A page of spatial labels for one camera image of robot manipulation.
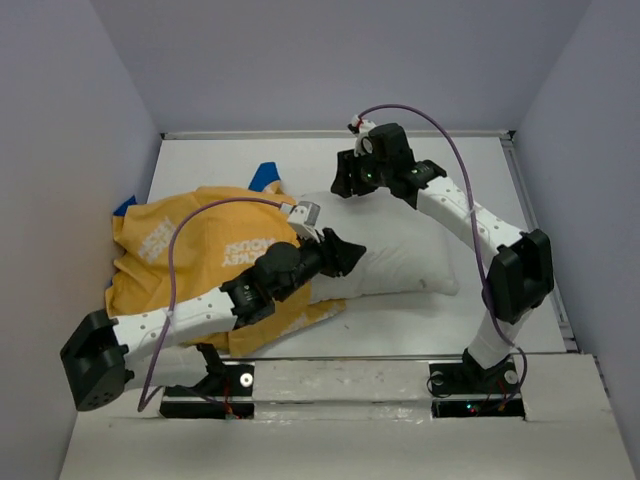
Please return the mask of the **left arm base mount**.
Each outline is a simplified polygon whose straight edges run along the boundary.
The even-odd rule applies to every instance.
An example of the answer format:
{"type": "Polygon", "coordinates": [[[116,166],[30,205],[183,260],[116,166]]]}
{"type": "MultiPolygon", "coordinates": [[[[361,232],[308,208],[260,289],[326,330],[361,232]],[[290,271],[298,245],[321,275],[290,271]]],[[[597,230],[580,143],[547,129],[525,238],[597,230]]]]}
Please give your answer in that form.
{"type": "Polygon", "coordinates": [[[165,419],[249,420],[254,418],[252,400],[255,366],[225,363],[211,344],[197,344],[206,375],[193,386],[167,387],[159,407],[165,419]]]}

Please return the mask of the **aluminium frame rail back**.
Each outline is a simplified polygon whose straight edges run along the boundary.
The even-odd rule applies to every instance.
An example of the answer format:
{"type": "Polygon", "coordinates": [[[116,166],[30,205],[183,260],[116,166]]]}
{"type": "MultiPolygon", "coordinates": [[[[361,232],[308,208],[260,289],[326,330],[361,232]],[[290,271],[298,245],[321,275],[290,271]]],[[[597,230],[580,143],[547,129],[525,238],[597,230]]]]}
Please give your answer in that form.
{"type": "MultiPolygon", "coordinates": [[[[448,130],[452,138],[499,138],[511,140],[512,130],[448,130]]],[[[259,139],[311,139],[341,138],[354,140],[348,130],[273,130],[273,131],[193,131],[165,132],[163,140],[259,140],[259,139]]]]}

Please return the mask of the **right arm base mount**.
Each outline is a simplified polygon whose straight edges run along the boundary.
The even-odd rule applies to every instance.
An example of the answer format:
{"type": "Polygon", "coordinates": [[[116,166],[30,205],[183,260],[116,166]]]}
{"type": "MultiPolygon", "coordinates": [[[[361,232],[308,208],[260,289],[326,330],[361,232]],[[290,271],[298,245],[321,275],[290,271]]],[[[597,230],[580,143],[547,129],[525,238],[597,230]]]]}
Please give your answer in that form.
{"type": "Polygon", "coordinates": [[[467,352],[459,361],[430,363],[425,386],[435,419],[525,418],[520,376],[510,356],[489,370],[467,352]]]}

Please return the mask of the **aluminium frame rail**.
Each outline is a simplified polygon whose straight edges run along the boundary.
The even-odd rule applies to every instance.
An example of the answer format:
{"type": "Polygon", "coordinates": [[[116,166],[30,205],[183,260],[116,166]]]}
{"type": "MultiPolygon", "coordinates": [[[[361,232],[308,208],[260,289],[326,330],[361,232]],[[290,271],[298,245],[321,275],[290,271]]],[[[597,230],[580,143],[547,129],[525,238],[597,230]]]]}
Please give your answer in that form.
{"type": "Polygon", "coordinates": [[[547,304],[550,305],[559,335],[562,337],[564,350],[568,353],[579,353],[580,348],[554,277],[551,240],[539,227],[518,163],[514,140],[505,136],[500,142],[527,224],[527,230],[524,234],[526,238],[524,273],[525,282],[531,283],[531,286],[525,285],[525,294],[528,296],[536,294],[536,298],[541,301],[535,312],[540,311],[547,304]]]}
{"type": "MultiPolygon", "coordinates": [[[[448,130],[452,138],[499,138],[511,140],[512,130],[448,130]]],[[[311,139],[341,138],[354,140],[348,130],[273,130],[273,131],[193,131],[165,132],[163,140],[259,140],[259,139],[311,139]]]]}

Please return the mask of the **white pillow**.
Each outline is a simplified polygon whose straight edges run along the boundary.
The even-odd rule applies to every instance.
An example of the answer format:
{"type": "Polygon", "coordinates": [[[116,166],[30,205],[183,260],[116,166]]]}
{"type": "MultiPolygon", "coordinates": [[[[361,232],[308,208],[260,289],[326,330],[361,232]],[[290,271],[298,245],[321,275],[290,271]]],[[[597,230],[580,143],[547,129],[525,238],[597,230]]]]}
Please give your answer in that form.
{"type": "Polygon", "coordinates": [[[347,199],[328,191],[297,199],[320,206],[319,230],[331,228],[342,240],[366,247],[348,275],[314,277],[312,304],[406,292],[458,293],[444,228],[404,201],[381,190],[347,199]]]}

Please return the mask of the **aluminium frame rail right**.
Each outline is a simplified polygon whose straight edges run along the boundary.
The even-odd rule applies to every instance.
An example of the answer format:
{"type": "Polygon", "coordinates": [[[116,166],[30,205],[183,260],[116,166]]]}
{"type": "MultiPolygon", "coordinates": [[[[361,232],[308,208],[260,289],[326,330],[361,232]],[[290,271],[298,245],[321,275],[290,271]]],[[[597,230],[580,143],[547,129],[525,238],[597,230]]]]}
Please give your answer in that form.
{"type": "Polygon", "coordinates": [[[579,353],[580,348],[554,277],[551,240],[539,227],[518,163],[514,140],[505,136],[500,142],[527,224],[527,230],[524,234],[526,238],[524,273],[525,282],[531,283],[531,286],[525,285],[525,294],[528,296],[536,294],[536,298],[541,301],[535,312],[540,311],[547,304],[550,305],[559,335],[562,337],[564,350],[568,353],[579,353]]]}

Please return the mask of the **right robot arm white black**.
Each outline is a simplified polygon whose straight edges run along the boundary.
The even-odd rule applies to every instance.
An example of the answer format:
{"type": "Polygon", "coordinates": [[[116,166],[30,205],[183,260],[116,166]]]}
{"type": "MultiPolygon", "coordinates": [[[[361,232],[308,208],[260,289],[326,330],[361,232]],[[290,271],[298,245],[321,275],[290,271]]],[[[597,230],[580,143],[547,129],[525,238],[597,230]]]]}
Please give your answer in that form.
{"type": "Polygon", "coordinates": [[[349,198],[386,188],[474,252],[486,311],[463,352],[460,379],[470,391],[486,390],[515,349],[524,321],[554,289],[549,237],[502,221],[474,200],[470,185],[459,187],[433,161],[416,160],[398,124],[355,117],[348,129],[356,142],[338,155],[332,193],[349,198]]]}

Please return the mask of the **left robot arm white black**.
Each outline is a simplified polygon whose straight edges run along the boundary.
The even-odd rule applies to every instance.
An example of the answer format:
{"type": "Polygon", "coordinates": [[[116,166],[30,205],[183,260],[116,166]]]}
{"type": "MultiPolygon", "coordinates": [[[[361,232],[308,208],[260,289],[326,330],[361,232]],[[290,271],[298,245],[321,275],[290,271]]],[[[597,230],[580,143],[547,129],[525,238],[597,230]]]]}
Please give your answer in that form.
{"type": "Polygon", "coordinates": [[[143,360],[155,363],[166,347],[259,323],[316,275],[351,273],[365,252],[326,228],[298,245],[272,244],[236,278],[175,306],[114,318],[105,310],[87,314],[60,352],[76,410],[106,406],[136,380],[148,386],[143,360]]]}

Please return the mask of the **yellow blue pillowcase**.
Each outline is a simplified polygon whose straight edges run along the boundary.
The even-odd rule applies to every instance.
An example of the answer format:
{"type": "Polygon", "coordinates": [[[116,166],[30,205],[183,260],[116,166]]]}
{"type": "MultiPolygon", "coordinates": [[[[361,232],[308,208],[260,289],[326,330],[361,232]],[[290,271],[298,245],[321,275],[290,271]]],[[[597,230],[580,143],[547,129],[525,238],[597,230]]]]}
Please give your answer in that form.
{"type": "Polygon", "coordinates": [[[275,242],[296,243],[278,203],[292,203],[277,181],[252,189],[204,186],[140,204],[130,198],[112,217],[124,254],[105,292],[110,316],[168,305],[169,271],[185,301],[235,278],[275,242]]]}

